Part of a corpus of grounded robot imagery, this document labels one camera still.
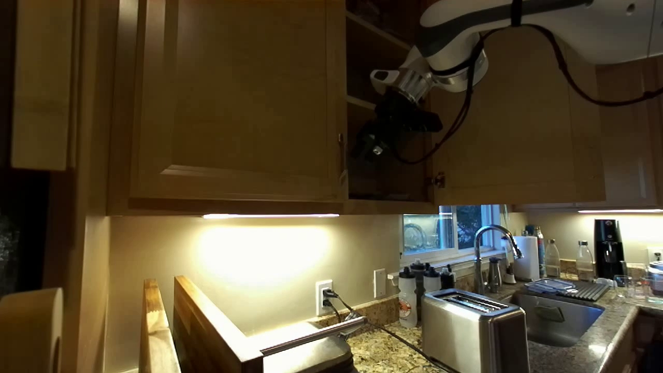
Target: stainless steel toaster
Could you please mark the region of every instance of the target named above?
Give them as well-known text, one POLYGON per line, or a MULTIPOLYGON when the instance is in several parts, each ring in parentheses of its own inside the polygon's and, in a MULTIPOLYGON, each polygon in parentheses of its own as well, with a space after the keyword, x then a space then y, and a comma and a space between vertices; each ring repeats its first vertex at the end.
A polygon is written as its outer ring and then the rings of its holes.
POLYGON ((523 311, 464 290, 421 300, 423 351, 459 373, 527 373, 523 311))

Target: countertop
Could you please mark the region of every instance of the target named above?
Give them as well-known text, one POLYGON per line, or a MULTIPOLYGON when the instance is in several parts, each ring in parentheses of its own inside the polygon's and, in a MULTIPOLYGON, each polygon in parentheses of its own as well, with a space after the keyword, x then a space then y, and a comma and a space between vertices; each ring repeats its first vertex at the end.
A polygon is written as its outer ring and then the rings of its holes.
MULTIPOLYGON (((519 285, 504 285, 500 291, 493 294, 497 300, 507 300, 519 285)), ((638 309, 663 311, 663 304, 646 302, 646 298, 627 298, 621 288, 607 290, 596 304, 605 306, 602 315, 574 346, 547 346, 527 339, 527 359, 533 373, 592 373, 602 370, 610 351, 620 339, 631 326, 638 309)), ((415 346, 418 344, 418 326, 401 326, 398 320, 386 324, 390 332, 401 335, 415 346)), ((358 373, 368 370, 440 370, 424 360, 418 351, 403 346, 388 332, 367 324, 365 332, 348 337, 354 353, 354 368, 358 373)))

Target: electrical outlet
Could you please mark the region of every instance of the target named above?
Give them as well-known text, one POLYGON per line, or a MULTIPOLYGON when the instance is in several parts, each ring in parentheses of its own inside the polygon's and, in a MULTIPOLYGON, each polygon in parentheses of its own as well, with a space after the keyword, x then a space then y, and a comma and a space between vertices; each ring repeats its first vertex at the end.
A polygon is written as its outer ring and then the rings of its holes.
POLYGON ((388 294, 388 268, 373 268, 373 298, 382 298, 388 294))
POLYGON ((332 290, 332 280, 315 282, 315 315, 324 315, 326 312, 326 306, 323 304, 323 300, 324 300, 323 291, 326 288, 332 290))

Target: stainless steel faucet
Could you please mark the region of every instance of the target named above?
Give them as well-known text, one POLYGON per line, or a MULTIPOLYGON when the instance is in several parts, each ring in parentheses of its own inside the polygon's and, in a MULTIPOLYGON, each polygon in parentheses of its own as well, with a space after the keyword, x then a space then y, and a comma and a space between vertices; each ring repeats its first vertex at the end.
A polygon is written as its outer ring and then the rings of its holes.
POLYGON ((504 232, 509 243, 511 243, 511 248, 515 250, 514 255, 519 258, 522 257, 522 250, 517 248, 514 236, 509 234, 507 228, 504 226, 497 226, 497 223, 491 223, 491 226, 481 226, 474 234, 474 291, 478 294, 484 294, 484 284, 483 284, 483 275, 481 275, 481 236, 488 229, 499 229, 504 232))

